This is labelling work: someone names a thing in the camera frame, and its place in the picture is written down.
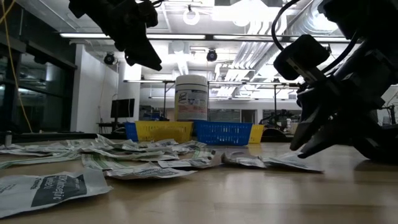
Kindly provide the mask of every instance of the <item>table surface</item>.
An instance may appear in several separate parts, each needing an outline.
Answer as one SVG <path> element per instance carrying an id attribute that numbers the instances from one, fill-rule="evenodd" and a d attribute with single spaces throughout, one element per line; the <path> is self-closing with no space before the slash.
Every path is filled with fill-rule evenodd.
<path id="1" fill-rule="evenodd" d="M 286 143 L 228 147 L 227 153 L 278 156 Z M 0 156 L 0 161 L 15 159 Z M 163 180 L 107 179 L 114 190 L 0 223 L 398 223 L 398 167 L 374 164 L 333 146 L 307 159 L 324 174 L 221 166 Z M 76 172 L 81 161 L 10 167 L 6 175 Z"/>

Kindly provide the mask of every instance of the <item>security camera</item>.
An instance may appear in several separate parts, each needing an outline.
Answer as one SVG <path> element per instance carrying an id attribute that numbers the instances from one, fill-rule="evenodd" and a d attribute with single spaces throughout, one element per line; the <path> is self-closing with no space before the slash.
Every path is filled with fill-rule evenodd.
<path id="1" fill-rule="evenodd" d="M 113 52 L 108 52 L 106 53 L 106 56 L 104 58 L 104 63 L 107 65 L 114 65 L 118 62 L 118 60 L 114 57 Z"/>
<path id="2" fill-rule="evenodd" d="M 217 53 L 215 49 L 210 49 L 209 52 L 207 53 L 207 61 L 208 62 L 214 62 L 217 60 Z"/>

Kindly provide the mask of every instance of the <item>ceiling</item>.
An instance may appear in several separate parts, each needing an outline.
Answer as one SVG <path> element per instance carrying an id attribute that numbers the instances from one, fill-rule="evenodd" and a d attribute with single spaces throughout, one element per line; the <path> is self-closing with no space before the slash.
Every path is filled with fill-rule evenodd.
<path id="1" fill-rule="evenodd" d="M 285 4 L 287 0 L 231 0 L 231 6 L 215 6 L 219 4 L 220 0 L 189 0 L 181 1 L 166 1 L 161 7 L 157 8 L 159 24 L 156 27 L 147 30 L 147 33 L 171 33 L 171 34 L 257 34 L 264 35 L 269 33 L 261 33 L 261 26 L 255 29 L 257 23 L 250 22 L 245 26 L 239 23 L 245 23 L 248 18 L 259 16 L 265 18 L 267 21 L 272 21 L 274 14 L 279 8 L 267 7 L 264 2 L 279 2 Z M 278 34 L 300 35 L 303 33 L 316 35 L 341 35 L 339 30 L 327 30 L 324 27 L 312 26 L 312 21 L 307 19 L 309 14 L 317 13 L 311 9 L 316 8 L 317 3 L 321 0 L 314 0 L 311 5 L 311 0 L 301 0 L 296 5 L 288 9 L 284 16 L 282 16 L 282 25 Z M 77 19 L 68 9 L 69 0 L 17 0 L 17 2 L 27 9 L 33 15 L 42 19 L 50 26 L 59 32 L 101 32 L 101 29 L 86 15 Z M 188 25 L 183 17 L 184 12 L 188 9 L 188 4 L 192 5 L 192 10 L 199 13 L 200 19 L 195 25 Z M 306 6 L 309 6 L 306 11 L 303 11 L 292 26 L 288 27 L 290 21 Z M 228 19 L 222 18 L 225 13 L 229 12 L 229 17 L 235 21 L 226 21 Z M 188 13 L 188 19 L 193 17 L 194 12 Z M 259 22 L 263 27 L 269 22 Z M 334 24 L 325 25 L 325 27 L 335 26 Z M 115 52 L 115 56 L 119 61 L 124 60 L 124 53 L 117 52 L 112 40 L 78 40 L 77 43 L 85 44 L 86 50 L 93 56 L 102 60 L 107 52 Z M 272 43 L 244 43 L 244 42 L 223 42 L 223 41 L 184 41 L 187 46 L 187 51 L 184 55 L 184 63 L 181 63 L 181 58 L 176 57 L 170 48 L 172 41 L 166 40 L 152 40 L 151 44 L 154 46 L 159 57 L 162 59 L 161 71 L 151 70 L 149 68 L 142 68 L 142 76 L 148 78 L 150 76 L 156 77 L 159 74 L 169 74 L 172 76 L 173 72 L 181 72 L 181 67 L 186 66 L 190 71 L 205 71 L 212 72 L 216 77 L 216 66 L 218 64 L 228 64 L 230 66 L 240 65 L 244 69 L 253 70 L 246 72 L 246 79 L 251 79 L 253 82 L 269 82 L 275 76 L 278 77 L 277 72 L 273 69 L 272 63 L 278 53 L 277 48 Z M 327 62 L 321 67 L 329 64 L 334 58 L 338 57 L 345 49 L 346 44 L 331 44 L 332 54 Z M 208 49 L 216 49 L 218 54 L 217 62 L 207 62 L 206 55 Z M 228 73 L 228 68 L 221 70 L 221 75 L 218 80 L 224 80 Z"/>

